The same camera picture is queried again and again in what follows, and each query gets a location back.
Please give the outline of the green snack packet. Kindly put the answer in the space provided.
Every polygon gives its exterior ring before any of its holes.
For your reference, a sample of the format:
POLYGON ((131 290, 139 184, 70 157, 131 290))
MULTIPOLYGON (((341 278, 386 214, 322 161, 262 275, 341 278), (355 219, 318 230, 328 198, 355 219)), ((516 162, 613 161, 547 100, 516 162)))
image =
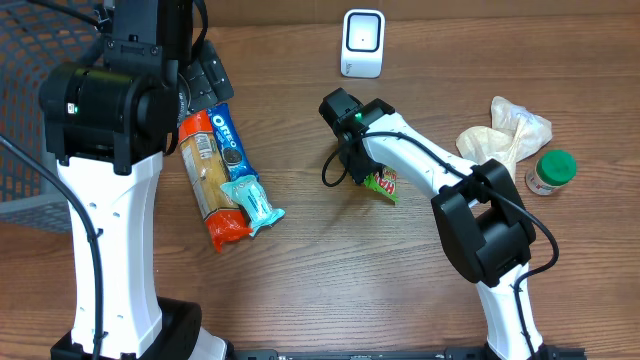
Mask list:
POLYGON ((396 171, 385 166, 381 172, 373 172, 369 174, 364 180, 364 185, 367 188, 384 195, 393 203, 396 203, 398 201, 396 181, 396 171))

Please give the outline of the blue Oreo cookie pack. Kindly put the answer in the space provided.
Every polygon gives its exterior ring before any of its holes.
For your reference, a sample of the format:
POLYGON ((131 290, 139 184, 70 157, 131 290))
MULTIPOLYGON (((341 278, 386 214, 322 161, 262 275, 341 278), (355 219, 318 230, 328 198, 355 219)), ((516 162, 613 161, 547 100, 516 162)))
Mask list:
POLYGON ((232 181, 247 175, 259 178, 257 171, 251 166, 244 151, 241 139, 234 126, 229 105, 219 104, 206 110, 218 150, 223 163, 226 165, 232 181))

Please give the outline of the teal snack packet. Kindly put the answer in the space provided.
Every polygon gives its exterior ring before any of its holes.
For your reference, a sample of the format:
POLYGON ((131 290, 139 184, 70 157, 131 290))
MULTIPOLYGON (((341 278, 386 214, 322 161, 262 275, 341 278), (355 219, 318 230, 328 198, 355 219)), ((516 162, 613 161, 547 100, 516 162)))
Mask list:
POLYGON ((255 237, 263 227, 272 227, 285 216, 283 209, 272 207, 264 188, 254 175, 238 177, 235 181, 223 183, 220 188, 249 216, 251 237, 255 237))

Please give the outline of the red snack packet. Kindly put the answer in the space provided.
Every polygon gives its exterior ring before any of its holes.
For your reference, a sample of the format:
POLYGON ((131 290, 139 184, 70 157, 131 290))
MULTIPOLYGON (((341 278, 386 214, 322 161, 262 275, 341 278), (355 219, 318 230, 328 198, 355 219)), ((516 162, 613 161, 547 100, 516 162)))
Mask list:
POLYGON ((248 236, 251 229, 239 206, 220 188, 230 177, 205 110, 181 123, 179 147, 203 221, 221 252, 225 243, 248 236))

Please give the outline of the beige paper bag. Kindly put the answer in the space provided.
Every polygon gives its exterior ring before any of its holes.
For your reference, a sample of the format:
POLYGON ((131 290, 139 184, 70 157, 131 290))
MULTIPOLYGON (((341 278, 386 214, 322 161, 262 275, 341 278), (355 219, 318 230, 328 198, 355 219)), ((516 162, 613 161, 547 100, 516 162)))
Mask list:
POLYGON ((515 180, 517 163, 552 140, 552 124, 501 96, 492 99, 490 113, 491 126, 468 128, 456 139, 456 147, 462 158, 477 164, 499 161, 515 180))

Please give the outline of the green lid jar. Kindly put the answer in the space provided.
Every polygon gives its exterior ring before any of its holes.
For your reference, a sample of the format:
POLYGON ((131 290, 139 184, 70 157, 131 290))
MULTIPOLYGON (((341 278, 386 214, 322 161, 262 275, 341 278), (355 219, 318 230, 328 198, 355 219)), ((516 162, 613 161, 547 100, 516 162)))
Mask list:
POLYGON ((525 176, 528 188, 548 196, 570 183, 577 174, 575 158, 564 150, 552 150, 538 159, 525 176))

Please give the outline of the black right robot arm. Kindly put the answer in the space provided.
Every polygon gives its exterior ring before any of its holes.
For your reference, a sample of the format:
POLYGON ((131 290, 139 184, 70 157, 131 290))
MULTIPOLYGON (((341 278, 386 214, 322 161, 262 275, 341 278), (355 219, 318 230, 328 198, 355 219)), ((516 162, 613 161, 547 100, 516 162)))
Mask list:
POLYGON ((504 165, 478 165, 415 131, 386 102, 363 104, 338 88, 319 113, 338 140, 334 157, 356 184, 390 167, 430 200, 442 248, 475 284, 488 325, 487 346, 499 359, 533 359, 543 344, 524 275, 536 235, 504 165))

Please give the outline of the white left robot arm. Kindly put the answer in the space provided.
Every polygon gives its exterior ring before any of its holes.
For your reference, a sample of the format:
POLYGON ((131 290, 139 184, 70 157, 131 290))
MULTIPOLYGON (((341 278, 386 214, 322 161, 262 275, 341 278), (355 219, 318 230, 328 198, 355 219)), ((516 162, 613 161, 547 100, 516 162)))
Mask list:
POLYGON ((201 1, 104 1, 93 46, 40 87, 52 184, 72 224, 76 313, 54 359, 225 360, 231 345, 205 330, 199 305, 154 284, 154 203, 166 153, 191 113, 203 66, 201 1))

